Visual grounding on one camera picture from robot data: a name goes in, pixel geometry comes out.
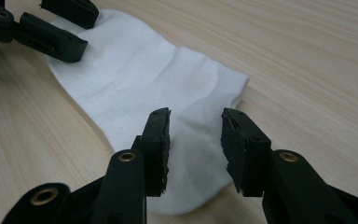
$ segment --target clamp jaw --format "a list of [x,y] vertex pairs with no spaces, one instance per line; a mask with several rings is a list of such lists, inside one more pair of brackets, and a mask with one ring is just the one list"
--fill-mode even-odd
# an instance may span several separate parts
[[[54,4],[45,4],[48,8],[56,8],[57,6]],[[84,7],[80,4],[73,4],[72,6],[74,7],[74,10],[66,10],[68,13],[61,15],[69,17],[70,15],[73,15],[71,13],[72,11],[78,13],[81,13],[82,11],[92,11],[93,17],[84,17],[89,19],[88,27],[92,27],[91,24],[93,25],[98,16],[98,9],[93,7],[92,3],[89,3],[89,7]],[[40,51],[66,63],[80,61],[86,46],[88,45],[86,40],[65,30],[59,29],[26,12],[22,14],[20,22],[15,22],[13,15],[5,9],[5,1],[0,0],[0,42],[10,43],[13,39],[29,48]]]
[[31,189],[3,224],[146,223],[145,197],[158,197],[167,183],[170,113],[151,113],[143,134],[113,155],[105,176],[72,193],[60,183]]
[[246,114],[225,108],[222,118],[227,170],[244,197],[263,196],[268,223],[358,223],[357,197],[324,183],[298,153],[271,150]]

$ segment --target white cloth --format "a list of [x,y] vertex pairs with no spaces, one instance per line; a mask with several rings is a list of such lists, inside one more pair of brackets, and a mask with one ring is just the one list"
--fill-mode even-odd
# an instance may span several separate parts
[[174,46],[123,12],[101,10],[90,30],[61,18],[53,24],[89,41],[79,63],[48,57],[48,64],[115,151],[131,147],[152,111],[172,111],[168,186],[160,198],[147,198],[149,210],[189,212],[231,182],[220,115],[236,107],[248,76]]

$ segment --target metal rivet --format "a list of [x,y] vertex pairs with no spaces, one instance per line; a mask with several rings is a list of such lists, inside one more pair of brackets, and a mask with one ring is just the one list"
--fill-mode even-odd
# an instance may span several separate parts
[[0,18],[7,18],[7,13],[5,11],[0,11]]
[[135,153],[132,153],[132,152],[123,153],[118,157],[118,159],[120,161],[133,161],[133,160],[135,160],[135,158],[136,158],[136,155],[135,155]]
[[56,188],[47,188],[39,190],[34,196],[31,198],[31,204],[35,206],[43,205],[46,203],[50,203],[58,196],[58,189]]
[[292,153],[289,152],[281,152],[281,154],[279,154],[279,156],[281,157],[281,159],[283,159],[284,161],[290,161],[290,162],[296,162],[298,161],[298,157],[293,155]]

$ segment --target wooden table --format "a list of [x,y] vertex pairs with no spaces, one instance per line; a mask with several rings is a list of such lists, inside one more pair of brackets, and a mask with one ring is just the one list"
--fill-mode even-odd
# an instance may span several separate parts
[[[93,1],[137,17],[175,45],[250,75],[238,109],[302,154],[329,184],[358,195],[358,1]],[[31,0],[7,1],[55,18]],[[43,54],[0,43],[0,222],[29,189],[72,190],[104,175],[112,148],[66,94]],[[265,223],[260,199],[231,185],[189,214],[149,223]]]

